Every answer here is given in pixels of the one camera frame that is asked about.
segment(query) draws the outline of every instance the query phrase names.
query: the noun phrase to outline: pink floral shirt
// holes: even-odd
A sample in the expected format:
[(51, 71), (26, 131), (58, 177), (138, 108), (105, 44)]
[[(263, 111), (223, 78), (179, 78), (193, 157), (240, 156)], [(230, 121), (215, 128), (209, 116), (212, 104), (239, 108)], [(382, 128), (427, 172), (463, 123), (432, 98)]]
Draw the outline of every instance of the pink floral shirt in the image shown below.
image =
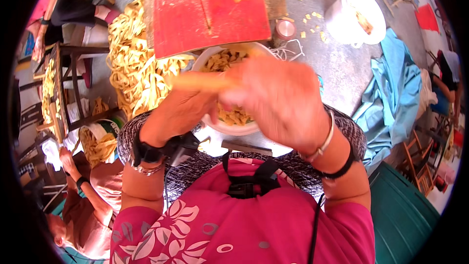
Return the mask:
[[(253, 175), (256, 159), (229, 161), (230, 175)], [(123, 210), (114, 222), (113, 264), (306, 263), (314, 198), (277, 170), (280, 188), (252, 199), (228, 195), (221, 164), (192, 184), (163, 214), (146, 207)], [(314, 263), (374, 263), (370, 212), (344, 203), (319, 215)]]

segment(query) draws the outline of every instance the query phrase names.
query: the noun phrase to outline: shoe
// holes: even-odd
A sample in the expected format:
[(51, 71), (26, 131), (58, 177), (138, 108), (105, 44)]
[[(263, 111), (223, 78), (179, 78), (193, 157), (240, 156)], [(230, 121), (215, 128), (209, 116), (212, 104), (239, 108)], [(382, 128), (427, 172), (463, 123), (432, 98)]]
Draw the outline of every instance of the shoe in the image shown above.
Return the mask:
[(91, 88), (93, 82), (93, 73), (91, 71), (91, 64), (93, 62), (92, 58), (83, 59), (85, 63), (85, 73), (82, 73), (83, 80), (85, 81), (86, 88)]

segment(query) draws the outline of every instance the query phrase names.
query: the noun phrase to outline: bangle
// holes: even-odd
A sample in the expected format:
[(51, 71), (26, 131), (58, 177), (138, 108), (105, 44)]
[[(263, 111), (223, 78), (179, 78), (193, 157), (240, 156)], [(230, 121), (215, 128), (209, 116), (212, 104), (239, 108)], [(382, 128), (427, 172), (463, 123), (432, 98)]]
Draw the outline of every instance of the bangle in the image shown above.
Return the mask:
[(325, 179), (338, 179), (342, 175), (346, 174), (347, 171), (349, 171), (350, 167), (352, 166), (352, 163), (355, 161), (355, 155), (353, 153), (353, 148), (352, 144), (350, 143), (350, 153), (349, 153), (349, 158), (345, 162), (345, 165), (339, 169), (336, 173), (324, 173), (322, 171), (319, 171), (317, 169), (312, 169), (312, 172), (317, 174), (320, 178), (325, 178)]
[(319, 155), (323, 155), (324, 151), (327, 149), (327, 146), (329, 146), (329, 144), (331, 143), (332, 136), (334, 135), (334, 125), (335, 125), (334, 112), (332, 112), (332, 110), (329, 110), (328, 113), (331, 116), (331, 120), (332, 120), (331, 130), (329, 131), (329, 134), (327, 138), (325, 139), (324, 144), (321, 147), (319, 147), (313, 155), (302, 155), (300, 153), (300, 157), (306, 162), (312, 163), (314, 159), (316, 159)]

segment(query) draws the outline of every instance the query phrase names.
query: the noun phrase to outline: black wristband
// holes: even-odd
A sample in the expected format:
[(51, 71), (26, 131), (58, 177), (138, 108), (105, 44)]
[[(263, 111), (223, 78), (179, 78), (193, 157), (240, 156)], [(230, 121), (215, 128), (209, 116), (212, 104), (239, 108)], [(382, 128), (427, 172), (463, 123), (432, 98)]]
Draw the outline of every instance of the black wristband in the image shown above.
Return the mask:
[(87, 182), (87, 183), (90, 183), (90, 181), (88, 179), (86, 179), (84, 176), (82, 176), (81, 178), (79, 178), (77, 181), (76, 181), (76, 187), (78, 190), (82, 190), (81, 186), (84, 182)]
[(41, 19), (41, 25), (50, 25), (51, 20), (44, 20), (44, 18)]
[(324, 173), (322, 171), (319, 171), (313, 168), (313, 173), (325, 179), (338, 179), (339, 177), (347, 173), (347, 171), (349, 171), (350, 167), (352, 166), (352, 163), (355, 161), (355, 155), (353, 153), (353, 148), (352, 148), (352, 144), (350, 143), (350, 141), (349, 141), (349, 144), (350, 144), (349, 158), (345, 162), (345, 165), (339, 169), (339, 171), (337, 171), (336, 173)]

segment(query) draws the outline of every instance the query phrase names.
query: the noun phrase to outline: white bucket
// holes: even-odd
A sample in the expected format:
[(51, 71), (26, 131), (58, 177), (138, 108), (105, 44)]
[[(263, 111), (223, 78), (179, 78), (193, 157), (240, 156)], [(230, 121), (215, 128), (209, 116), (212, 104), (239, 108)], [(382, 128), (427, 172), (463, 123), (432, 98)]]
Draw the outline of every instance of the white bucket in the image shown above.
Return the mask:
[[(373, 26), (370, 35), (358, 23), (357, 11)], [(336, 0), (325, 12), (325, 22), (334, 39), (353, 48), (360, 48), (363, 43), (378, 44), (386, 36), (383, 12), (375, 0)]]

